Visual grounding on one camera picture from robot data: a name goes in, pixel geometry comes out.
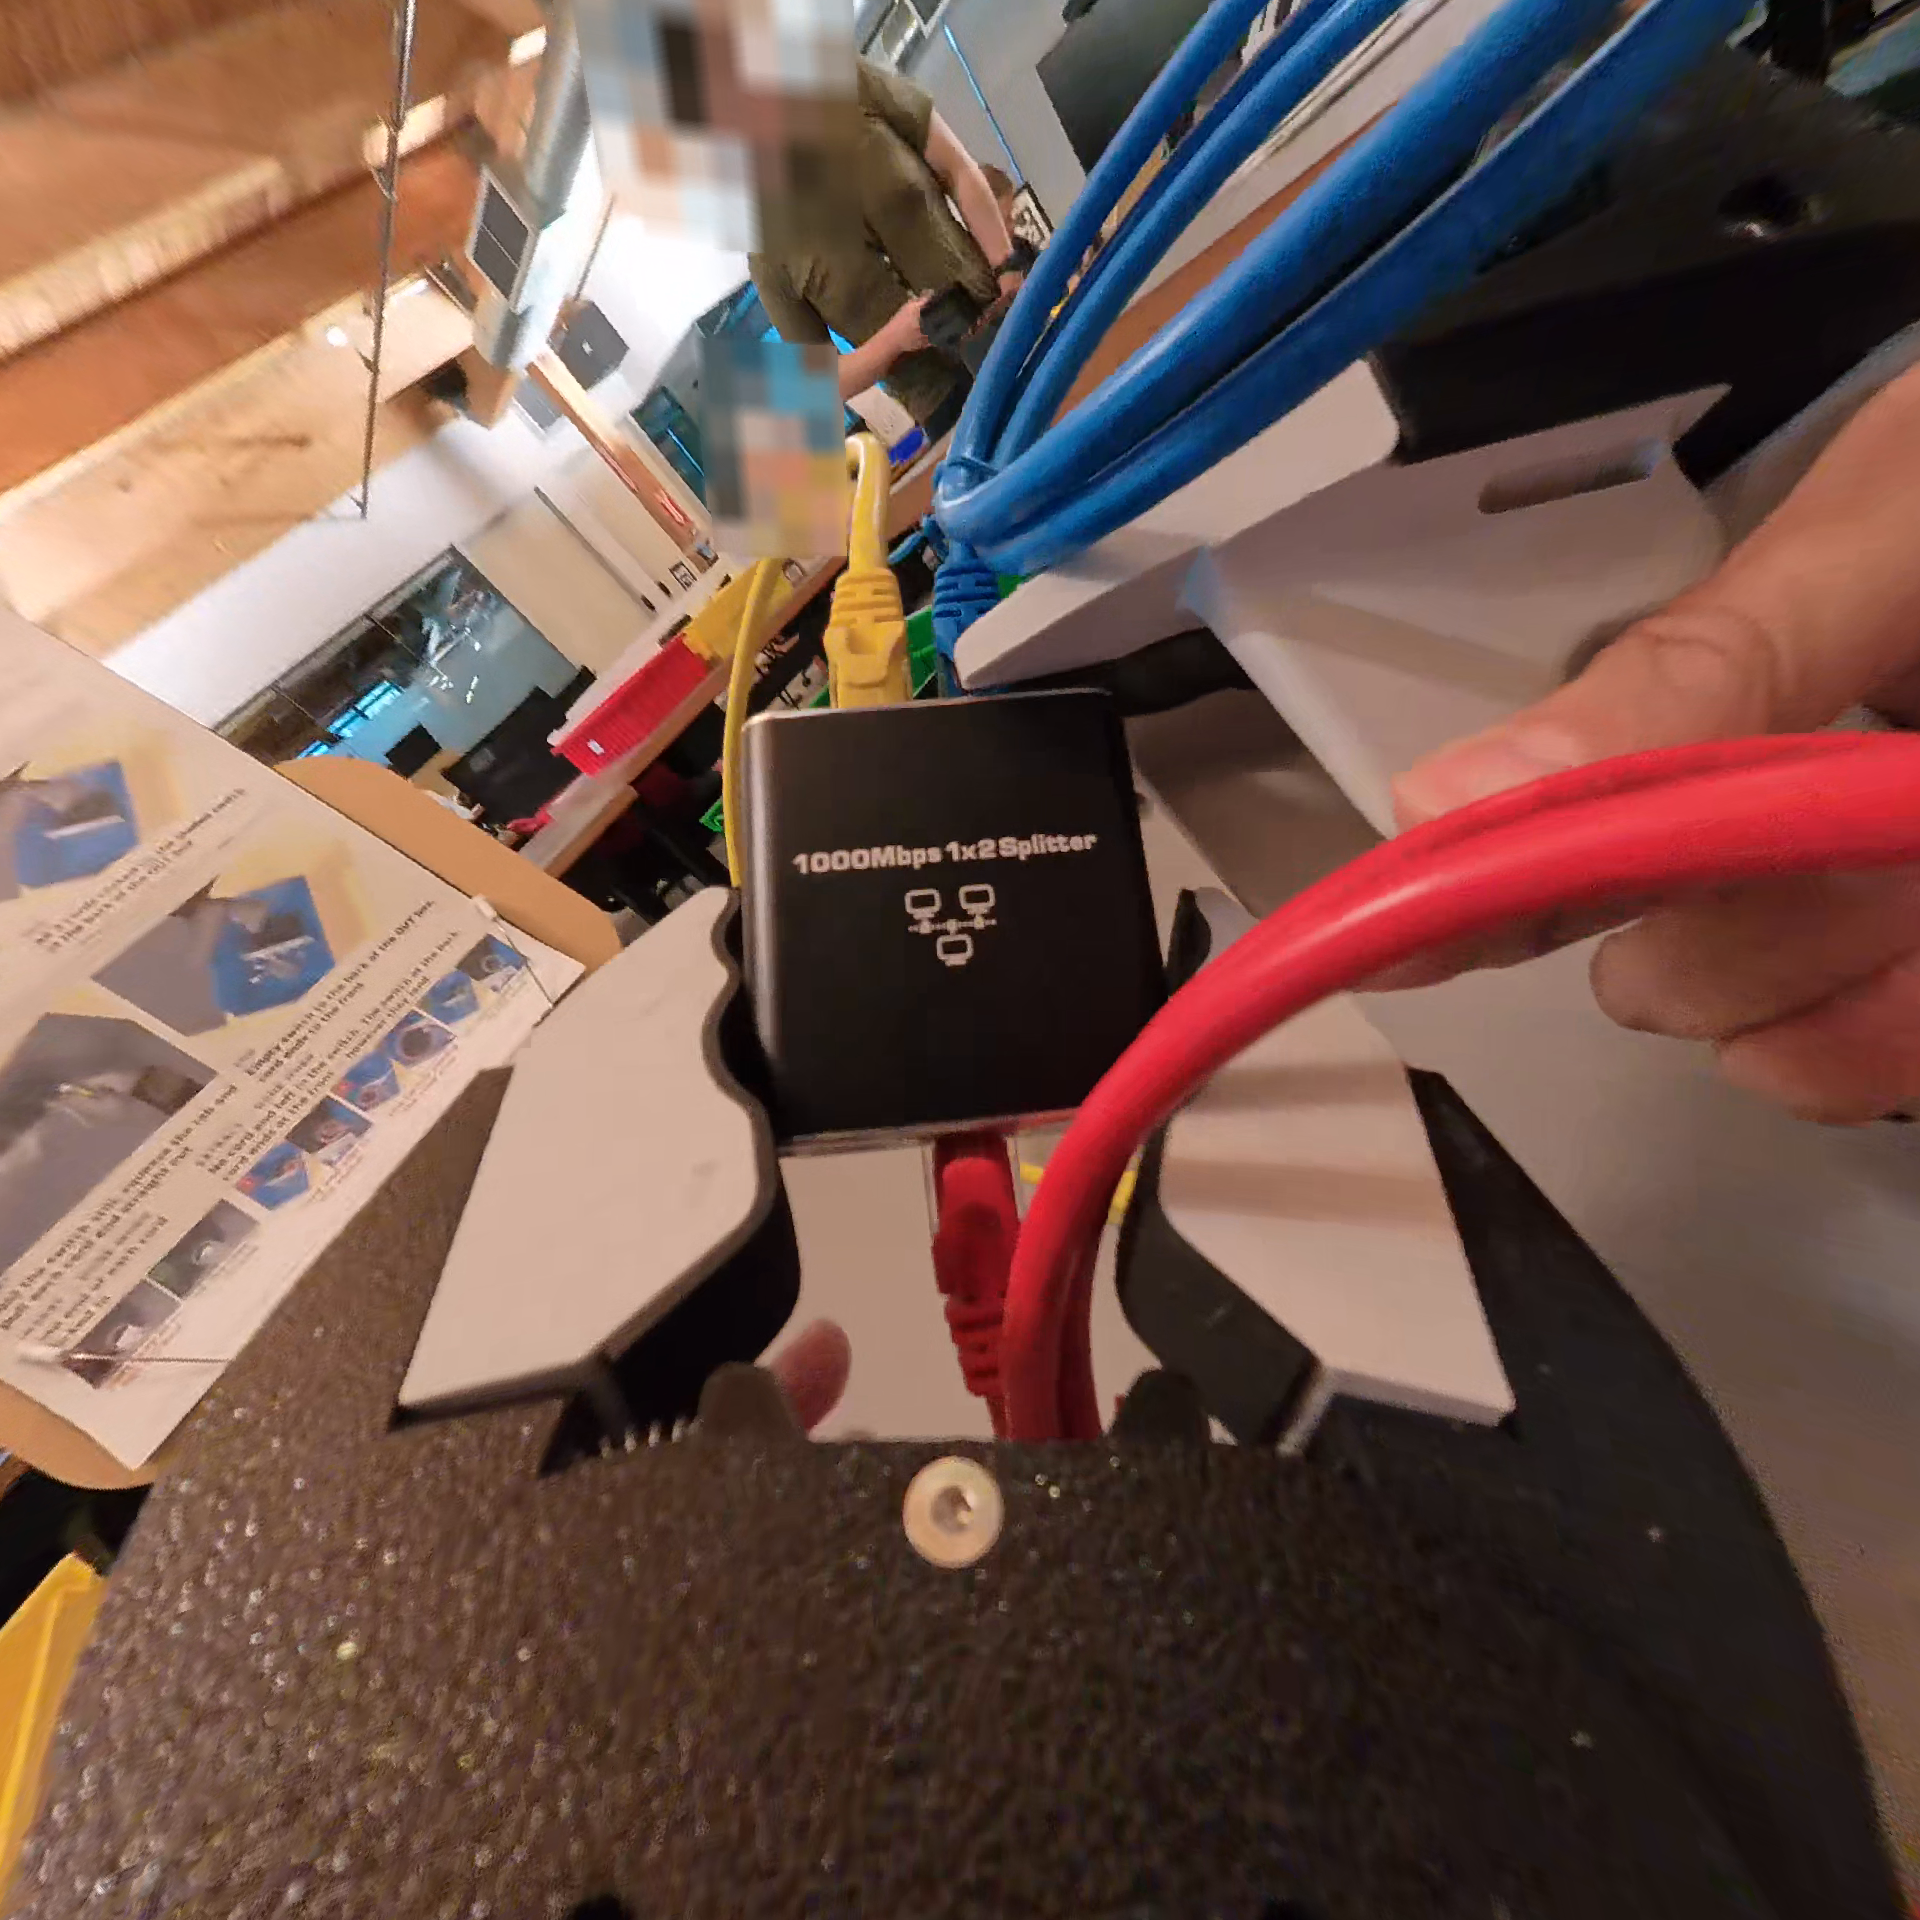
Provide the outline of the black ethernet splitter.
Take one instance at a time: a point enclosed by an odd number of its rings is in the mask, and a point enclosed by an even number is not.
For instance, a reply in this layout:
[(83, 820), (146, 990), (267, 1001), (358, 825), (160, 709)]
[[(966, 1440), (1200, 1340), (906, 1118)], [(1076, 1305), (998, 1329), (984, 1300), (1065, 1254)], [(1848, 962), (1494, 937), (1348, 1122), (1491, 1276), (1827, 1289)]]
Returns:
[(770, 712), (739, 775), (743, 984), (783, 1150), (1067, 1118), (1163, 1005), (1111, 693)]

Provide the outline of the stack of yellow parts bins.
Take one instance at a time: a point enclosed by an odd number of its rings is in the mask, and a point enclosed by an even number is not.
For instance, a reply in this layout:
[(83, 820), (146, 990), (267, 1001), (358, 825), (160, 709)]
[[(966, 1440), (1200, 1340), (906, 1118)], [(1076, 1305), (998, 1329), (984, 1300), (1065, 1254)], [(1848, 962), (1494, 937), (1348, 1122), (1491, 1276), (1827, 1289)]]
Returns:
[(676, 641), (706, 665), (729, 665), (747, 613), (759, 610), (755, 636), (774, 638), (802, 578), (804, 567), (796, 559), (758, 559), (729, 574), (663, 641)]

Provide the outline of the red parts bin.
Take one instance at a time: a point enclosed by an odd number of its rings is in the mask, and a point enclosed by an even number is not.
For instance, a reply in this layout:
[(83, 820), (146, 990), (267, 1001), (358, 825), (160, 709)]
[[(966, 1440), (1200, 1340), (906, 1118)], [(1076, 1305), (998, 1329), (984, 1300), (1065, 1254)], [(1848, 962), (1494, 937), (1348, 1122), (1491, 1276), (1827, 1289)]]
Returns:
[(679, 738), (713, 703), (728, 676), (723, 663), (676, 636), (612, 689), (592, 694), (548, 738), (548, 746), (583, 776), (612, 776), (636, 753), (648, 761), (658, 757), (663, 742)]

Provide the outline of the person's left hand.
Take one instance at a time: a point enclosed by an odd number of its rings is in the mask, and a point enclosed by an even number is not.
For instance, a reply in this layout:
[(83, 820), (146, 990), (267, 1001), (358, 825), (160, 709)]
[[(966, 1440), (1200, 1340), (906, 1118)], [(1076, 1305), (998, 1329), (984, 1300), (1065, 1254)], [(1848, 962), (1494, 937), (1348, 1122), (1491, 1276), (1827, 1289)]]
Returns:
[(851, 1366), (848, 1333), (833, 1318), (807, 1322), (764, 1361), (804, 1432), (833, 1417), (848, 1392)]

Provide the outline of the printed instruction sheet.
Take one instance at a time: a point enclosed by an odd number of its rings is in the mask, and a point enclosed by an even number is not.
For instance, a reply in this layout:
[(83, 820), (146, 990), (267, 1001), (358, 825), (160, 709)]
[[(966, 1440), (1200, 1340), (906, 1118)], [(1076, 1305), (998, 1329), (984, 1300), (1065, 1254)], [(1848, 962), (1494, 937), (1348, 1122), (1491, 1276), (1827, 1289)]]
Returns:
[(4, 1452), (132, 1485), (592, 966), (4, 610)]

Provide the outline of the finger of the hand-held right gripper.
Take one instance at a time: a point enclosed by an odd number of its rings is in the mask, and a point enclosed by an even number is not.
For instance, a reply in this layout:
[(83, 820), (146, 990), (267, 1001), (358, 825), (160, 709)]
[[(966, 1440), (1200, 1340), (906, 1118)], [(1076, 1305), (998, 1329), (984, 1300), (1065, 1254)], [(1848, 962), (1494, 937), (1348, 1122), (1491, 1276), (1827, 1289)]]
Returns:
[(1393, 782), (1569, 681), (1721, 556), (1673, 448), (1726, 386), (1402, 463), (1380, 381), (1291, 416), (977, 617), (969, 689), (1211, 628), (1344, 797), (1394, 829)]

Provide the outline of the large yellow storage bin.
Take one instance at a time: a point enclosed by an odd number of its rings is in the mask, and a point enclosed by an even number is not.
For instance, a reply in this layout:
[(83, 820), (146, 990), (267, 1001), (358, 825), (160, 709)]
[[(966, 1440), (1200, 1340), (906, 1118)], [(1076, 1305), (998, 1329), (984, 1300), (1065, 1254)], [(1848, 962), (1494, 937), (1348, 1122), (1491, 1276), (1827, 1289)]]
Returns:
[(3, 1881), (42, 1802), (65, 1694), (106, 1599), (106, 1575), (68, 1551), (3, 1628)]

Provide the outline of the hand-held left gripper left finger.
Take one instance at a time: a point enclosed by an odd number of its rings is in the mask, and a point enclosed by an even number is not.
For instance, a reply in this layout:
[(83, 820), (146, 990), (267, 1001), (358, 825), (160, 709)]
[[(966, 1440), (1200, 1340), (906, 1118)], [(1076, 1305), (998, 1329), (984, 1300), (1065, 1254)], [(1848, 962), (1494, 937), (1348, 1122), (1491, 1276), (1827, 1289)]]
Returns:
[(675, 1425), (801, 1300), (747, 1039), (737, 896), (711, 887), (592, 972), (520, 1053), (399, 1389), (404, 1422), (563, 1400)]

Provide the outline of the person's right hand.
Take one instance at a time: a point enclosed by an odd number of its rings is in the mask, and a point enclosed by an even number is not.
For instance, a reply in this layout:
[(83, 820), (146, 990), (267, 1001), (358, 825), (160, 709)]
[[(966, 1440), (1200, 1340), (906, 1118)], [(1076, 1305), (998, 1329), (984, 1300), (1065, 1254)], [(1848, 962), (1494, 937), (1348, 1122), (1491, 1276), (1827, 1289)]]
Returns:
[[(1402, 825), (1612, 757), (1807, 733), (1867, 709), (1916, 728), (1919, 369), (1824, 445), (1711, 578), (1551, 696), (1396, 782)], [(1617, 1023), (1714, 1048), (1739, 1087), (1818, 1122), (1916, 1116), (1916, 868), (1754, 880), (1539, 919), (1377, 978), (1380, 991), (1515, 966), (1601, 935)]]

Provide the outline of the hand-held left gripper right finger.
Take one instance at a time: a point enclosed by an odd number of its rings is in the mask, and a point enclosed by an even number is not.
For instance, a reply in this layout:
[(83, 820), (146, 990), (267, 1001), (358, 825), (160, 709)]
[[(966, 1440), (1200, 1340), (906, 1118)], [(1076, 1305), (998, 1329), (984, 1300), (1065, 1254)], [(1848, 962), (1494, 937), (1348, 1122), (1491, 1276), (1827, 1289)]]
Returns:
[(1238, 1444), (1302, 1448), (1337, 1400), (1475, 1425), (1515, 1405), (1408, 1069), (1353, 997), (1148, 1140), (1118, 1303)]

